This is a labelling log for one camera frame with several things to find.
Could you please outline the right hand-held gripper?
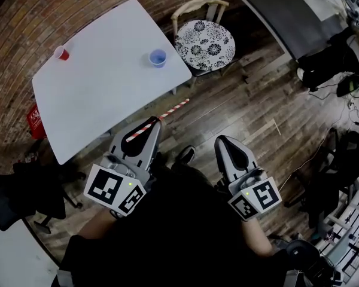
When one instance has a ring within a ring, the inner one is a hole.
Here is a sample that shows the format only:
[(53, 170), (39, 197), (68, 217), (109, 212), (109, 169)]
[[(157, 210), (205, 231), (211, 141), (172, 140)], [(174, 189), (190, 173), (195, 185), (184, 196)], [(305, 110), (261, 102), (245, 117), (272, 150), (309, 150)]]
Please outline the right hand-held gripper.
[(241, 220), (247, 222), (280, 204), (281, 196), (274, 179), (258, 167), (253, 152), (246, 145), (219, 135), (214, 149), (222, 174), (217, 182), (217, 193)]

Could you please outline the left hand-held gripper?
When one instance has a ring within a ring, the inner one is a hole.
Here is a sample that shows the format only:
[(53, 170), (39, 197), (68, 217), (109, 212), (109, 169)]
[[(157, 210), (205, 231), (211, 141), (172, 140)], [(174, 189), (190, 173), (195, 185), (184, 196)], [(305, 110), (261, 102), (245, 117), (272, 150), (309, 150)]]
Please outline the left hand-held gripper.
[[(120, 130), (100, 164), (94, 164), (84, 195), (120, 216), (130, 215), (146, 195), (149, 169), (162, 133), (157, 117), (143, 118)], [(121, 157), (137, 157), (137, 166)]]

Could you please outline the red white striped straw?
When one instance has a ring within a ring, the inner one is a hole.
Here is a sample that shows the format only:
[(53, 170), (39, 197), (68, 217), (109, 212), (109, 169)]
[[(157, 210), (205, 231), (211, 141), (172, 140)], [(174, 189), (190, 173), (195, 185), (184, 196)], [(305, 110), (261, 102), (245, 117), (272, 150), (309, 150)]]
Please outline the red white striped straw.
[(138, 137), (139, 135), (141, 135), (143, 132), (145, 132), (146, 130), (148, 130), (149, 128), (151, 128), (154, 124), (156, 124), (158, 121), (162, 121), (162, 119), (166, 118), (168, 115), (170, 115), (171, 113), (175, 112), (176, 110), (180, 109), (182, 106), (184, 106), (185, 104), (189, 103), (190, 99), (187, 98), (184, 101), (180, 102), (179, 104), (175, 105), (173, 108), (169, 109), (168, 111), (166, 111), (164, 114), (162, 114), (161, 116), (154, 117), (153, 121), (149, 121), (146, 125), (143, 125), (141, 128), (139, 128), (138, 130), (135, 130), (132, 134), (130, 134), (127, 138), (126, 138), (126, 142), (130, 142), (132, 140), (134, 140), (136, 137)]

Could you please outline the blue cup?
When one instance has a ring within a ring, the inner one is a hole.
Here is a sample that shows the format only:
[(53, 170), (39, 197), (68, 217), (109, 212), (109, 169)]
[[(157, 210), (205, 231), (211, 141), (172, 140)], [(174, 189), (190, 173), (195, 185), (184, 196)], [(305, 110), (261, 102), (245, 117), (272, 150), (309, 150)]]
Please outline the blue cup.
[(162, 49), (156, 49), (149, 54), (148, 59), (155, 68), (162, 68), (166, 63), (167, 54)]

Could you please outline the person's right forearm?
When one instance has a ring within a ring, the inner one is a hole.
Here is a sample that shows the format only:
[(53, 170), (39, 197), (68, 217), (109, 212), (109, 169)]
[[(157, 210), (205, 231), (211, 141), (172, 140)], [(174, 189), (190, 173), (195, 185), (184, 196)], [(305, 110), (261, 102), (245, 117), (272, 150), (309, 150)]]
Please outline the person's right forearm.
[(242, 222), (242, 232), (247, 246), (260, 257), (273, 255), (273, 247), (256, 218)]

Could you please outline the person's left forearm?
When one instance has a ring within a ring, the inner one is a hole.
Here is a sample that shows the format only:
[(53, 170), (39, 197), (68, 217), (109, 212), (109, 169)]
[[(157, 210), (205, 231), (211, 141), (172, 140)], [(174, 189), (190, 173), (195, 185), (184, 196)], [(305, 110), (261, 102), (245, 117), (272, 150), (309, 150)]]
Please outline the person's left forearm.
[(116, 220), (108, 209), (100, 210), (83, 226), (78, 235), (85, 239), (101, 239), (112, 229)]

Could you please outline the red plastic cup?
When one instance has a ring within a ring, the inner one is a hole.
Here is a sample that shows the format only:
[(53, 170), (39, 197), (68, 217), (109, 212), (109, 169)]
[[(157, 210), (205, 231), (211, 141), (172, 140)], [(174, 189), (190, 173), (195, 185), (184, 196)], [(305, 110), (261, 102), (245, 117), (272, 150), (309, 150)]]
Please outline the red plastic cup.
[(58, 46), (55, 50), (54, 50), (54, 57), (56, 59), (59, 60), (63, 60), (66, 61), (69, 59), (69, 53), (68, 51), (64, 48), (64, 46)]

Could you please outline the white rectangular table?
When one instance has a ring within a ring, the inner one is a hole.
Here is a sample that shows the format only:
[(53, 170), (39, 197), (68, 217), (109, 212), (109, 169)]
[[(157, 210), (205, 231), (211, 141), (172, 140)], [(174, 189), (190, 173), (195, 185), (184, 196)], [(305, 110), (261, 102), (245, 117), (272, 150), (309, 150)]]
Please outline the white rectangular table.
[[(128, 0), (73, 36), (66, 61), (49, 58), (32, 79), (48, 141), (60, 164), (129, 115), (191, 78), (155, 21)], [(162, 68), (149, 54), (162, 49)]]

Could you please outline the person's black clothing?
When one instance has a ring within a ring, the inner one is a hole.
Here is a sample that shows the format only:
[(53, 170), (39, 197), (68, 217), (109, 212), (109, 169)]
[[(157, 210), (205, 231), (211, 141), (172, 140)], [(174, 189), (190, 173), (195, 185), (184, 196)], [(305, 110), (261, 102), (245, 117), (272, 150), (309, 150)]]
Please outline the person's black clothing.
[(290, 263), (255, 254), (204, 175), (175, 163), (103, 238), (72, 236), (60, 268), (72, 287), (283, 287)]

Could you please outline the red box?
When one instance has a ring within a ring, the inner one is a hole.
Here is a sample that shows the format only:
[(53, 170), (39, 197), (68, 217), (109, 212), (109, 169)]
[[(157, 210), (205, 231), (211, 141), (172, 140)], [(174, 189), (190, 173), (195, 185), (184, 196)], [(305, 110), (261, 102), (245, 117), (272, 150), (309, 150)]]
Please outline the red box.
[(44, 139), (47, 137), (37, 105), (32, 107), (27, 114), (26, 119), (30, 128), (31, 136), (34, 139)]

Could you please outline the black round stool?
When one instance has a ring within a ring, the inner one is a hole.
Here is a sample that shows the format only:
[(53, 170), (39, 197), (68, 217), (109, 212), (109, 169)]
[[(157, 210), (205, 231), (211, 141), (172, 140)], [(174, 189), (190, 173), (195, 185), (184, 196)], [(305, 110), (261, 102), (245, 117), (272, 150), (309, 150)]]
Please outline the black round stool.
[(293, 240), (285, 250), (296, 270), (308, 270), (320, 258), (319, 250), (305, 240)]

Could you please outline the white equipment rack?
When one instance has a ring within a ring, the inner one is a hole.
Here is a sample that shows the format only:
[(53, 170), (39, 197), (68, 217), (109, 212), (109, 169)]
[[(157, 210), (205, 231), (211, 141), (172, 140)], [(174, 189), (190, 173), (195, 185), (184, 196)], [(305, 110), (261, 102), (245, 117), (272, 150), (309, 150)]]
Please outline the white equipment rack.
[(332, 235), (316, 245), (342, 275), (343, 286), (359, 287), (359, 190), (341, 214), (330, 214)]

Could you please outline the dark grey table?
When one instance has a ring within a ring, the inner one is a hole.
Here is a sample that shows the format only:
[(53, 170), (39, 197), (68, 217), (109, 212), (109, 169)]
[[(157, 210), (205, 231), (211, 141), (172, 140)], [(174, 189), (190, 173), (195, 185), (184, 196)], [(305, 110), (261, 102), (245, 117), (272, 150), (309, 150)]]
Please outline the dark grey table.
[(294, 60), (343, 30), (339, 16), (321, 21), (304, 0), (241, 0)]

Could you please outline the wooden chair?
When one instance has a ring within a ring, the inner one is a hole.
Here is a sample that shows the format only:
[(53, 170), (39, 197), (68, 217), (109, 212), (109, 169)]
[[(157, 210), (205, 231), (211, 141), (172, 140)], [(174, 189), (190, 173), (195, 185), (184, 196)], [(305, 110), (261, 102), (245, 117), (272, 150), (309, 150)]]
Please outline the wooden chair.
[[(217, 18), (214, 21), (210, 21), (210, 22), (215, 22), (215, 23), (220, 25), (221, 18), (222, 18), (223, 14), (224, 14), (225, 9), (229, 6), (229, 3), (226, 2), (226, 1), (222, 1), (222, 0), (191, 0), (191, 1), (186, 2), (184, 5), (179, 7), (179, 9), (177, 9), (173, 13), (173, 15), (171, 16), (174, 42), (175, 42), (175, 37), (176, 37), (178, 31), (181, 28), (181, 27), (178, 26), (178, 20), (179, 20), (180, 16), (182, 16), (183, 14), (194, 12), (194, 11), (202, 8), (204, 5), (216, 5), (216, 6), (218, 6), (220, 8)], [(189, 87), (193, 87), (195, 85), (195, 82), (196, 82), (197, 78), (199, 78), (199, 77), (201, 77), (203, 75), (206, 75), (208, 73), (214, 72), (214, 71), (210, 71), (210, 72), (208, 72), (208, 71), (199, 71), (199, 70), (196, 70), (196, 69), (194, 69), (194, 68), (192, 68), (190, 66), (188, 66), (188, 68), (189, 68), (189, 70), (191, 72), (191, 79), (188, 82)]]

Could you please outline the white round table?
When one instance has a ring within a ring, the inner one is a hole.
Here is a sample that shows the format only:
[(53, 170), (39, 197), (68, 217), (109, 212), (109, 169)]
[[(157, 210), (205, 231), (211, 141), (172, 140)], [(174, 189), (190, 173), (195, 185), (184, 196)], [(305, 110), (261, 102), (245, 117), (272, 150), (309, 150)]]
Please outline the white round table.
[(0, 230), (0, 287), (51, 287), (57, 264), (23, 223)]

